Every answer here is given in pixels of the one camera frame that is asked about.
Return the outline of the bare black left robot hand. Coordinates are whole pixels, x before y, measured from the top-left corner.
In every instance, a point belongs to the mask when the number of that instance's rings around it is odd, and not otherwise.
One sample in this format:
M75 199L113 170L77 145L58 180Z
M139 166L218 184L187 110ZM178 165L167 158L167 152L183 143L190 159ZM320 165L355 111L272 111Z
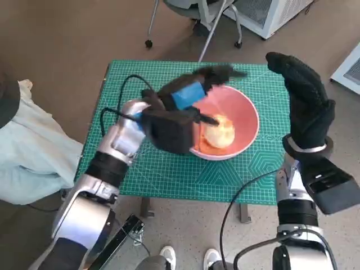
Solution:
M173 79L158 92L152 88L144 89L141 96L156 110L187 110L195 117L194 122L218 126L219 121L215 117L201 113L194 104L205 98L213 86L221 86L231 78L244 78L247 75L231 65L204 66Z

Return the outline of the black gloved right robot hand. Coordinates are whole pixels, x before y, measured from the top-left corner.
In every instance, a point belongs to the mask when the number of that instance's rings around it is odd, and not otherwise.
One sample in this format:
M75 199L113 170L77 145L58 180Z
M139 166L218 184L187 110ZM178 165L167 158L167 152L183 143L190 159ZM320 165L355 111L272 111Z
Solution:
M290 134L302 150L323 146L335 119L335 101L329 99L321 77L298 58L278 52L265 56L270 71L283 77L290 99Z

